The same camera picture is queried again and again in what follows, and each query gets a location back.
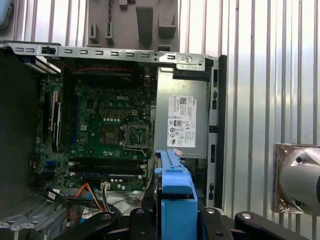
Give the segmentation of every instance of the metal case frame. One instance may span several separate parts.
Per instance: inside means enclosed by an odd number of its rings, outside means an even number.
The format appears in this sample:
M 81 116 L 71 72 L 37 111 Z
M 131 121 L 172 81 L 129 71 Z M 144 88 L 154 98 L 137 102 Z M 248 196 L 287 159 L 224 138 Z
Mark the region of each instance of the metal case frame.
M 122 60 L 142 63 L 158 64 L 158 93 L 161 92 L 161 81 L 164 68 L 171 68 L 169 75 L 175 81 L 190 83 L 190 91 L 195 91 L 201 98 L 200 114 L 197 116 L 202 123 L 197 135 L 199 146 L 195 149 L 184 150 L 182 158 L 207 159 L 207 190 L 206 205 L 222 206 L 223 169 L 224 169 L 224 141 L 225 141 L 225 101 L 226 101 L 226 73 L 227 57 L 211 57 L 203 54 L 189 54 L 177 52 L 162 52 L 131 49 L 111 49 L 94 47 L 60 46 L 54 43 L 37 42 L 0 42 L 0 49 L 8 49 L 23 59 L 23 56 L 35 56 L 36 62 L 25 62 L 36 72 L 59 74 L 59 70 L 51 61 L 65 58 L 82 58 L 97 60 Z M 167 110 L 157 115 L 168 114 Z M 155 150 L 167 148 L 157 143 L 155 136 Z

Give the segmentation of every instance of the blue plastic bracket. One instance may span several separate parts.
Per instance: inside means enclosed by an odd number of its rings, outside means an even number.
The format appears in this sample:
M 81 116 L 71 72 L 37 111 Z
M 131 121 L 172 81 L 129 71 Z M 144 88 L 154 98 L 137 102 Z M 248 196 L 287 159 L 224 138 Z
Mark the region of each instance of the blue plastic bracket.
M 161 178 L 162 194 L 188 196 L 186 199 L 161 200 L 161 239 L 196 240 L 198 198 L 191 174 L 171 150 L 157 150 L 161 168 L 154 173 Z

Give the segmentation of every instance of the black cable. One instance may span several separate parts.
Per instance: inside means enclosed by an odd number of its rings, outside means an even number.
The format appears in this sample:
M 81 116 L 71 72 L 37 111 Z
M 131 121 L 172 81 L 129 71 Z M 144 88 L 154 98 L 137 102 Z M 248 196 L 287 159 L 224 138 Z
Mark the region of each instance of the black cable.
M 41 186 L 37 186 L 34 184 L 29 184 L 29 187 L 31 190 L 33 190 L 35 193 L 41 195 L 42 197 L 46 198 L 49 201 L 55 202 L 55 203 L 59 203 L 62 205 L 78 205 L 78 206 L 85 206 L 88 208 L 94 208 L 94 209 L 99 209 L 99 207 L 97 206 L 96 202 L 91 199 L 91 198 L 84 198 L 84 197 L 73 197 L 73 196 L 62 196 L 60 193 L 53 191 L 51 188 L 47 187 L 47 190 L 45 190 L 43 187 Z M 49 193 L 54 194 L 54 199 L 52 197 L 49 196 Z M 101 200 L 98 200 L 98 203 L 103 206 L 103 202 Z M 108 206 L 111 210 L 111 212 L 113 212 L 114 214 L 116 214 L 116 216 L 118 218 L 122 217 L 122 213 L 121 211 L 113 206 L 112 204 L 108 203 Z

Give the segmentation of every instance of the wire bundle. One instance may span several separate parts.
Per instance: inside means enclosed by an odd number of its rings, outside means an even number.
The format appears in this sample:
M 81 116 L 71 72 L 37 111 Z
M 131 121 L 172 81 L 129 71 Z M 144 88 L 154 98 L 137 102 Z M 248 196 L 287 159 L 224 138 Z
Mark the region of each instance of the wire bundle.
M 29 187 L 37 194 L 43 196 L 49 201 L 55 202 L 55 203 L 60 203 L 62 205 L 68 205 L 68 206 L 73 206 L 73 205 L 78 205 L 78 206 L 85 206 L 88 208 L 98 208 L 102 212 L 109 212 L 109 213 L 115 213 L 118 218 L 122 217 L 121 211 L 115 207 L 114 205 L 110 203 L 106 203 L 108 210 L 105 208 L 103 201 L 99 200 L 97 198 L 97 195 L 95 192 L 92 190 L 91 186 L 89 183 L 83 184 L 77 194 L 75 196 L 67 196 L 63 192 L 56 192 L 52 190 L 49 187 L 43 187 L 39 186 L 36 184 L 29 184 Z M 92 194 L 92 199 L 90 198 L 83 198 L 80 197 L 85 189 L 88 189 L 88 191 Z

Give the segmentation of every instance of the chip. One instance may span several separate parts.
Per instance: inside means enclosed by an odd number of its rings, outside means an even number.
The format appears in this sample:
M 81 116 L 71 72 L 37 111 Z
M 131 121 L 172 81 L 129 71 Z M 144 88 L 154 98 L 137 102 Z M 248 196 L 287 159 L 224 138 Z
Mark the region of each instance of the chip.
M 119 145 L 119 131 L 120 127 L 102 126 L 100 128 L 100 143 L 103 145 Z

